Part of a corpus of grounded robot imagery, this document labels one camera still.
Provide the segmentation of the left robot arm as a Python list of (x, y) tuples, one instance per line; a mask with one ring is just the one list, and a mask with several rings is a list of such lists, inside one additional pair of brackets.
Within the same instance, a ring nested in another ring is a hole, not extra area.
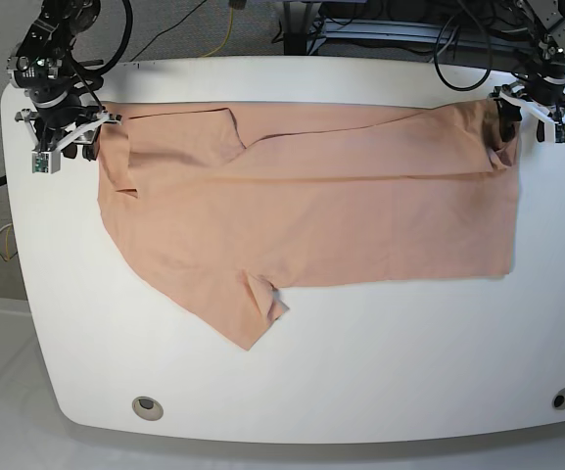
[[(508, 141), (515, 126), (527, 113), (538, 121), (537, 140), (565, 144), (565, 18), (557, 1), (517, 1), (516, 9), (523, 15), (524, 28), (520, 34), (493, 31), (477, 16), (465, 1), (457, 3), (452, 15), (437, 34), (432, 51), (435, 72), (443, 85), (456, 92), (474, 91), (481, 87), (494, 69), (492, 38), (507, 42), (527, 42), (529, 53), (516, 49), (517, 61), (511, 72), (514, 81), (494, 88), (489, 98), (497, 107), (501, 139)], [(479, 30), (486, 49), (487, 64), (483, 76), (468, 86), (457, 86), (448, 81), (439, 65), (441, 41), (452, 21), (466, 16)]]

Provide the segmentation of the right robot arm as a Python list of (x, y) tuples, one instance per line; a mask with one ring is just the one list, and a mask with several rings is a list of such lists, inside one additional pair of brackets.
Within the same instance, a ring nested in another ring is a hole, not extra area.
[(61, 158), (73, 159), (78, 151), (86, 160), (96, 160), (102, 126), (121, 124), (121, 116), (107, 110), (97, 91), (131, 36), (132, 6), (129, 1), (122, 6), (123, 34), (107, 62), (81, 63), (72, 55), (76, 38), (99, 17), (99, 1), (44, 1), (23, 41), (13, 49), (7, 62), (11, 84), (32, 103), (30, 109), (16, 113), (15, 121), (29, 132), (34, 173), (54, 173), (61, 168)]

